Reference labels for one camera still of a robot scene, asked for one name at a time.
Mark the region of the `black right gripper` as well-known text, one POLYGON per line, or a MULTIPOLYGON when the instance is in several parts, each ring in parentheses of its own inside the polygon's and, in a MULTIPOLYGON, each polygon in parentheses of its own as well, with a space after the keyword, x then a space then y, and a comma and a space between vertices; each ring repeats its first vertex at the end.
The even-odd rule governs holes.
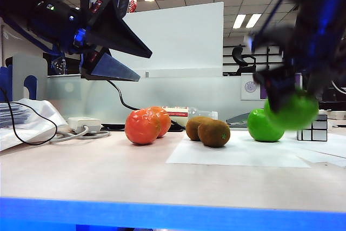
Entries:
POLYGON ((292 67, 282 65, 275 69, 257 71, 253 78, 265 88, 271 110, 278 112, 295 92, 296 76, 302 76, 303 88, 309 95, 322 98, 326 83, 322 71, 305 69, 296 71, 292 67))

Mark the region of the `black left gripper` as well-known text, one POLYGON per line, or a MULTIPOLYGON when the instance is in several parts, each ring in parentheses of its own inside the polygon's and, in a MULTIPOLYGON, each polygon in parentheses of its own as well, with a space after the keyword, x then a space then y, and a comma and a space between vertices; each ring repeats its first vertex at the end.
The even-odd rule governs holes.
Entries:
POLYGON ((107 52, 103 47, 150 58, 152 51, 131 30, 123 18, 130 0, 80 0, 80 26, 73 41, 81 55, 79 72, 87 80, 138 82, 140 75, 107 52))

